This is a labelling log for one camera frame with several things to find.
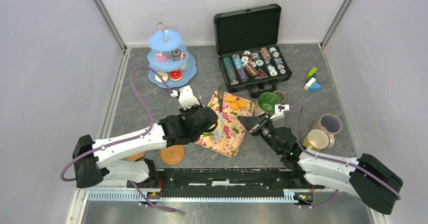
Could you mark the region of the red glazed donut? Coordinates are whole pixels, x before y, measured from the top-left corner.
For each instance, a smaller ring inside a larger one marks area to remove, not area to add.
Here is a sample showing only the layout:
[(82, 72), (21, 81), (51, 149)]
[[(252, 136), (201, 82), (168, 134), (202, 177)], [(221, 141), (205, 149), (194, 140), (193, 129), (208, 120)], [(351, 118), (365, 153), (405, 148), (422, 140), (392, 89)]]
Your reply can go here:
[(183, 77), (183, 73), (181, 70), (174, 70), (169, 72), (169, 78), (172, 81), (179, 81), (182, 79), (182, 77)]

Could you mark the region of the white glazed donut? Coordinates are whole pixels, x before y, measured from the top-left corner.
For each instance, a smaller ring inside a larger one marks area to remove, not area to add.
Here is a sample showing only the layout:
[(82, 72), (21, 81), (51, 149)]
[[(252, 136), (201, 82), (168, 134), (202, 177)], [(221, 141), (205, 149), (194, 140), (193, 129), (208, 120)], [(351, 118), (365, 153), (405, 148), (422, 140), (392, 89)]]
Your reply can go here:
[(163, 71), (158, 71), (157, 75), (155, 75), (155, 80), (157, 83), (168, 82), (169, 74)]

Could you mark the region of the chocolate sprinkled donut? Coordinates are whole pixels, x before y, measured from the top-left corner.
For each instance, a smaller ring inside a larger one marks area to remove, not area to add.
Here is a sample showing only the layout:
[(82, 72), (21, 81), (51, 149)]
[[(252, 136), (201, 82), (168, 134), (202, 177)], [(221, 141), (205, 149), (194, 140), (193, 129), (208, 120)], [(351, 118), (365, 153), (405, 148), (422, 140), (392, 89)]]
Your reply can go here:
[(184, 64), (181, 68), (179, 68), (179, 70), (180, 70), (180, 71), (183, 71), (183, 70), (185, 70), (185, 69), (186, 69), (186, 67), (187, 67), (187, 64)]

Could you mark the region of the chocolate swirl cake roll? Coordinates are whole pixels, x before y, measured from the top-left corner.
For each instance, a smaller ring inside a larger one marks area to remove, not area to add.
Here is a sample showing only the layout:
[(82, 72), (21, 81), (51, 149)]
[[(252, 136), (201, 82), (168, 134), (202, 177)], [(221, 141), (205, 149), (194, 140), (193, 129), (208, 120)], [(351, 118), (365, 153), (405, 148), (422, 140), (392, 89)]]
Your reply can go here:
[(171, 51), (171, 59), (173, 61), (177, 62), (177, 61), (185, 59), (185, 55), (180, 49), (176, 48), (176, 49)]

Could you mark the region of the pink cupcake with topping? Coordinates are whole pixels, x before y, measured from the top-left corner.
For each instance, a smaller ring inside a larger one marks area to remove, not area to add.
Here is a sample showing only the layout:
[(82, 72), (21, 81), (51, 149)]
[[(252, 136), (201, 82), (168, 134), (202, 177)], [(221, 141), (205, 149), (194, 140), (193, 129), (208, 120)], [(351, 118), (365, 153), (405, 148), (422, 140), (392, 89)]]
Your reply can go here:
[(166, 52), (158, 51), (158, 52), (156, 53), (156, 61), (157, 61), (158, 63), (164, 63), (164, 62), (166, 62), (168, 59), (169, 59), (169, 56), (168, 56), (168, 54), (167, 54)]

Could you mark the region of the silver serving tongs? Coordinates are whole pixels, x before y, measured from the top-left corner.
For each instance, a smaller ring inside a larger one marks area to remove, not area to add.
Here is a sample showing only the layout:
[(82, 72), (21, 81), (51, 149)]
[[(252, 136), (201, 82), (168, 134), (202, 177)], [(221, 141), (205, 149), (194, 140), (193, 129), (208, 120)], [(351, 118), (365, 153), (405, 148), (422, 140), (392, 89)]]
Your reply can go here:
[(214, 129), (213, 127), (210, 128), (211, 133), (212, 133), (212, 137), (215, 140), (221, 140), (222, 135), (223, 135), (223, 103), (224, 103), (224, 93), (225, 93), (225, 89), (223, 86), (220, 86), (217, 90), (217, 96), (218, 96), (218, 103), (219, 103), (219, 108), (220, 108), (220, 112), (218, 113), (218, 121), (217, 121), (217, 125), (216, 128)]

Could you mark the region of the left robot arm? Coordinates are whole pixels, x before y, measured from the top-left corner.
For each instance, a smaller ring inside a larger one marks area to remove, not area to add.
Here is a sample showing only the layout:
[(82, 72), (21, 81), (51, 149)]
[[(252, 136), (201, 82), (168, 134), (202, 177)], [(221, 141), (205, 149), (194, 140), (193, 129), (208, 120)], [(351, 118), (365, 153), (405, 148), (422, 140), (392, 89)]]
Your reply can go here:
[(152, 160), (126, 161), (141, 152), (164, 149), (196, 142), (203, 133), (215, 130), (218, 115), (204, 106), (190, 86), (174, 90), (181, 109), (151, 126), (125, 135), (93, 140), (90, 135), (79, 138), (72, 154), (77, 188), (89, 188), (103, 181), (126, 181), (153, 187), (159, 175)]

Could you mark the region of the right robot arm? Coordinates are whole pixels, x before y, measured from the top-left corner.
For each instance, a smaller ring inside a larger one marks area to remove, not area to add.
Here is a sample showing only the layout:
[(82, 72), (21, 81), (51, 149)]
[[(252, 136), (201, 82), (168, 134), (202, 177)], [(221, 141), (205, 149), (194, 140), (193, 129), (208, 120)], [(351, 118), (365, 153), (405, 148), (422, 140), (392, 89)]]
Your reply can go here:
[(260, 136), (279, 156), (285, 167), (294, 171), (292, 183), (298, 188), (308, 184), (325, 186), (358, 197), (369, 208), (389, 215), (401, 199), (403, 180), (370, 154), (340, 157), (304, 147), (292, 130), (275, 128), (273, 122), (284, 117), (291, 106), (276, 104), (275, 113), (238, 116), (252, 136)]

